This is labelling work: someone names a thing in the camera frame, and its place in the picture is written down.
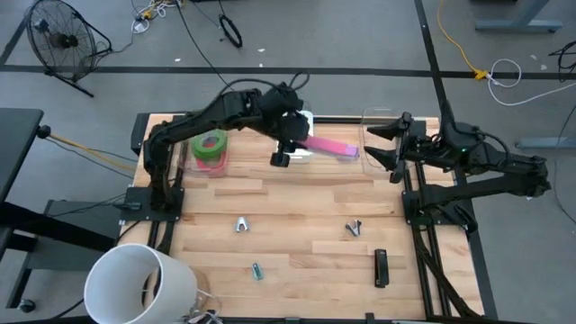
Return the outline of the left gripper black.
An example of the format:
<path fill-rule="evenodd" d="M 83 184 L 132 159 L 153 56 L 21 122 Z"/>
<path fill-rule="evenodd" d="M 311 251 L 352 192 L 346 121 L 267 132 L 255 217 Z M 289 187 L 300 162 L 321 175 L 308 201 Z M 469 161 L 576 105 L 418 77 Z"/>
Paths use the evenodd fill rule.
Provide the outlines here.
<path fill-rule="evenodd" d="M 297 141 L 311 135 L 313 124 L 300 115 L 301 108 L 301 100 L 286 83 L 280 83 L 264 94 L 265 135 L 278 141 L 277 151 L 270 158 L 271 166 L 288 167 L 289 153 L 302 149 Z"/>

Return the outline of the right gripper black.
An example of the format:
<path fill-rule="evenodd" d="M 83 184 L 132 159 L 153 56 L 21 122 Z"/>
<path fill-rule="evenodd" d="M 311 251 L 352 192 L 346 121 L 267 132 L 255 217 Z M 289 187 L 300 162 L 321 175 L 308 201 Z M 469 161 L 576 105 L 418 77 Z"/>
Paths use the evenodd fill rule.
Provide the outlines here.
<path fill-rule="evenodd" d="M 406 173 L 407 162 L 416 161 L 416 155 L 420 155 L 420 146 L 427 140 L 426 130 L 425 121 L 417 121 L 409 112 L 404 112 L 391 123 L 367 128 L 369 133 L 377 137 L 395 140 L 395 150 L 364 146 L 364 151 L 387 171 L 391 171 L 390 181 L 397 184 Z"/>

